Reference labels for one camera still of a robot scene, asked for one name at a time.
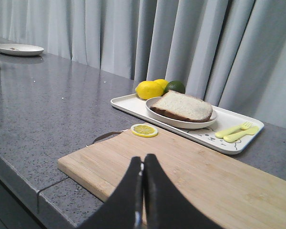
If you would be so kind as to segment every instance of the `gray countertop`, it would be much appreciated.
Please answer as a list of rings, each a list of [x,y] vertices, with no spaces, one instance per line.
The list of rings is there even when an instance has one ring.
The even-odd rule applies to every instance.
[[[48,53],[1,54],[0,67],[0,180],[46,227],[74,228],[102,202],[57,159],[142,122],[110,105],[137,83]],[[265,123],[233,158],[286,180],[286,129]]]

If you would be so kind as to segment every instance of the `yellow fork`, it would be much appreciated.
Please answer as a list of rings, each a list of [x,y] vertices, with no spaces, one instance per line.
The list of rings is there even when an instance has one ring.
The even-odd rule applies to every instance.
[[[239,129],[247,130],[247,129],[249,129],[249,127],[251,125],[252,125],[251,122],[245,122],[245,123],[242,123],[240,125],[232,126],[226,130],[218,131],[215,133],[215,136],[218,138],[223,138],[224,136],[229,135],[229,134],[235,132],[236,130],[239,130]]]

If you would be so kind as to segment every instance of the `lemon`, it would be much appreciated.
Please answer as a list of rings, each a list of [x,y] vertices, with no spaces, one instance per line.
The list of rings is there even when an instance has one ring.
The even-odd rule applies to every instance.
[[[160,86],[160,84],[155,81],[142,81],[136,87],[135,92],[137,92],[138,96],[141,99],[150,99],[154,97],[162,96],[164,93],[164,89]]]
[[[132,133],[140,137],[154,137],[158,134],[158,130],[147,124],[135,124],[130,128]]]
[[[171,81],[167,84],[167,86],[164,89],[164,93],[167,93],[168,90],[173,90],[173,91],[184,94],[185,93],[185,86],[181,81],[174,80],[174,81]]]
[[[167,84],[168,84],[168,81],[167,81],[167,80],[164,80],[164,79],[157,79],[157,80],[154,80],[154,82],[160,84],[161,87],[163,88],[163,90],[165,89],[165,87],[166,87]]]

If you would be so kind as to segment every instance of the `white plate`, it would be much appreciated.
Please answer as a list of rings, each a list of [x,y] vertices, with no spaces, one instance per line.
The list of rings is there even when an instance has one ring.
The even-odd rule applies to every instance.
[[[13,56],[37,56],[43,48],[29,44],[0,44],[0,52]]]
[[[163,115],[157,114],[156,112],[154,112],[150,109],[151,105],[153,105],[159,99],[161,99],[161,97],[151,98],[151,99],[148,99],[146,101],[147,112],[152,118],[154,118],[158,121],[161,121],[163,123],[166,123],[168,125],[178,127],[178,128],[184,128],[184,129],[201,129],[201,128],[205,128],[207,126],[212,125],[217,119],[217,112],[214,109],[213,109],[210,121],[203,122],[203,123],[185,122],[185,121],[179,121],[176,119],[165,117]]]

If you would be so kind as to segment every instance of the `slice of bread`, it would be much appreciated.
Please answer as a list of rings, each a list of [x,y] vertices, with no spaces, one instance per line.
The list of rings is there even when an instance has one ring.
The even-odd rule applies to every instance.
[[[196,97],[169,90],[150,109],[172,119],[203,123],[212,115],[212,105]]]

